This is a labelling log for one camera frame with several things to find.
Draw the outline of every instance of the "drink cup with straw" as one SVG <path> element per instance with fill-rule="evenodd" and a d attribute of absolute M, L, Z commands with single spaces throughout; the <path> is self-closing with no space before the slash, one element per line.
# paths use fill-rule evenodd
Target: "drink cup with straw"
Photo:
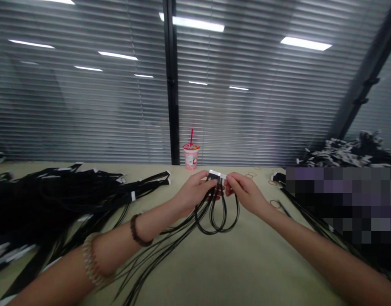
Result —
<path fill-rule="evenodd" d="M 193 129 L 191 129 L 190 143 L 183 146 L 184 156 L 186 159 L 186 169 L 195 170 L 197 167 L 198 150 L 200 146 L 193 143 Z"/>

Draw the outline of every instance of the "brown bracelet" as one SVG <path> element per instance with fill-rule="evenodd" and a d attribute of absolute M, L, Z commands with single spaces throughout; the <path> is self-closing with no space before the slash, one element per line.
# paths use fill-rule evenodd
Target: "brown bracelet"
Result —
<path fill-rule="evenodd" d="M 136 241 L 140 246 L 142 247 L 148 247 L 149 245 L 151 245 L 153 243 L 153 239 L 149 242 L 146 242 L 144 240 L 142 240 L 138 235 L 137 235 L 137 231 L 136 231 L 136 219 L 137 217 L 139 217 L 140 215 L 134 215 L 132 217 L 132 219 L 130 220 L 130 230 L 132 232 L 132 236 L 133 236 L 133 240 Z"/>

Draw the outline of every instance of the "hand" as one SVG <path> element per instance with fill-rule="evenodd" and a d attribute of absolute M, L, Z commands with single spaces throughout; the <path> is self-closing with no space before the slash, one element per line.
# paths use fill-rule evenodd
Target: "hand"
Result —
<path fill-rule="evenodd" d="M 236 193 L 242 206 L 254 215 L 258 213 L 267 214 L 272 212 L 272 206 L 262 195 L 262 192 L 255 185 L 254 181 L 242 174 L 232 172 L 227 175 L 224 183 L 226 195 Z"/>
<path fill-rule="evenodd" d="M 200 204 L 204 199 L 208 190 L 217 186 L 217 180 L 203 180 L 203 178 L 207 176 L 208 171 L 206 170 L 193 174 L 172 199 L 176 205 L 180 206 L 180 218 L 187 217 L 194 210 L 196 205 Z M 219 190 L 217 200 L 220 198 L 221 191 Z"/>

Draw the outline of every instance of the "window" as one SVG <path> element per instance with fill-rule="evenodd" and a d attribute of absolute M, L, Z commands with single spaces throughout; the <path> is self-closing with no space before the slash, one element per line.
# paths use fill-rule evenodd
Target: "window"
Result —
<path fill-rule="evenodd" d="M 162 0 L 0 1 L 0 150 L 170 164 L 162 10 Z"/>
<path fill-rule="evenodd" d="M 391 0 L 177 0 L 177 17 L 224 26 L 177 25 L 180 144 L 194 128 L 200 164 L 295 164 L 306 147 L 328 138 L 390 6 Z M 331 47 L 287 45 L 285 37 Z"/>
<path fill-rule="evenodd" d="M 367 98 L 369 102 L 361 106 L 346 139 L 357 138 L 362 130 L 380 130 L 384 139 L 383 147 L 391 149 L 391 53 L 382 68 L 380 82 L 374 85 Z"/>

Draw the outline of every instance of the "window blind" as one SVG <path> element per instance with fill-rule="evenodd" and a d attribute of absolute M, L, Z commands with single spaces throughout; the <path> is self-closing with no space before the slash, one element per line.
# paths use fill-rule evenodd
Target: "window blind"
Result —
<path fill-rule="evenodd" d="M 391 0 L 177 0 L 178 17 L 225 26 L 217 32 L 177 25 L 181 145 L 194 128 L 199 164 L 296 164 L 305 148 L 327 139 L 390 6 Z M 285 37 L 332 46 L 281 44 Z"/>
<path fill-rule="evenodd" d="M 380 130 L 380 137 L 384 139 L 383 147 L 391 149 L 391 53 L 379 78 L 380 82 L 371 88 L 367 96 L 369 102 L 361 106 L 346 139 L 357 138 L 362 130 Z"/>
<path fill-rule="evenodd" d="M 0 0 L 0 150 L 171 163 L 162 0 L 65 2 Z"/>

